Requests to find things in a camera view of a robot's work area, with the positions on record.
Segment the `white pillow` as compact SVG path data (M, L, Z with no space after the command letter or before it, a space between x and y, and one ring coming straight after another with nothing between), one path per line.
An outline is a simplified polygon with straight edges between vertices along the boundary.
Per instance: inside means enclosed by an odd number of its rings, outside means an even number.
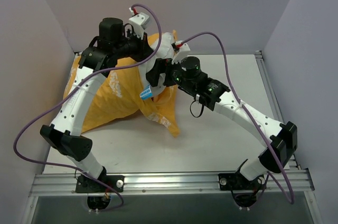
M142 82L142 91L150 85L150 83L146 79L146 73L150 71L153 67L155 60L157 58L162 59L172 59L174 57L174 49L172 47L172 43L174 43L177 39L176 31L174 30L172 33L165 32L162 34L162 41L159 49L157 50L156 54L148 60L146 63L143 63L138 67L140 80ZM165 86L159 87L152 87L153 97L158 96L161 94L165 89Z

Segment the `orange pillowcase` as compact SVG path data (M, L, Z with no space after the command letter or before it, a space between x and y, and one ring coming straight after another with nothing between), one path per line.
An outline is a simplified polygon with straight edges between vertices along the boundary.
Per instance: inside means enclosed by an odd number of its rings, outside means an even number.
M139 94L145 86L145 78L137 67L110 72L93 98L81 132L141 111L147 119L165 126L173 137L179 136L175 119L177 86L165 87L158 96L141 100Z

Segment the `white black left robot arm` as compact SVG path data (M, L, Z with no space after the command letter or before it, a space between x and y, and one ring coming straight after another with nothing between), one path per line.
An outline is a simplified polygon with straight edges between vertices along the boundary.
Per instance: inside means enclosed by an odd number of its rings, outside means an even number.
M99 34L82 52L70 98L61 106L49 126L40 129L41 136L60 154L70 159L77 168L89 176L87 185L95 192L107 184L105 169L94 157L92 140L81 135L82 125L98 89L109 75L109 68L119 59L130 57L140 62L147 59L153 49L144 32L149 23L145 14L137 14L128 20L130 30L119 18L104 18L99 24Z

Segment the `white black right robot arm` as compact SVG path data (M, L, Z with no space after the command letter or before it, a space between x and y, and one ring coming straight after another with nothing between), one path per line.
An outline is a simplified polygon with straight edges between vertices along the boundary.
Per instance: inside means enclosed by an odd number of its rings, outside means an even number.
M228 86L201 71L197 57L181 62L158 58L146 72L146 80L152 87L177 85L203 107L230 118L261 142L265 150L257 158L243 162L234 176L240 188L247 188L266 172L280 173L297 150L294 123L283 124L237 100Z

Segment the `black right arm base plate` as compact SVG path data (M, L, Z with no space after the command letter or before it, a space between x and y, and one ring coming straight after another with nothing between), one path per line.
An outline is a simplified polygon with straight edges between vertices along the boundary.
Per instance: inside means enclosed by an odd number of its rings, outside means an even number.
M221 191L257 191L264 184L265 178L260 175L249 181L240 173L219 173L218 181Z

